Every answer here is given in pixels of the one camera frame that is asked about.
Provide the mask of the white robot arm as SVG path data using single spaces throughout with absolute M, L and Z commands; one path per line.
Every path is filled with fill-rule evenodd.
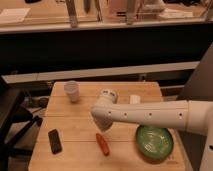
M 199 171 L 213 169 L 213 102 L 167 101 L 118 104 L 117 93 L 102 89 L 91 107 L 91 115 L 101 131 L 108 130 L 114 122 L 172 128 L 206 136 Z

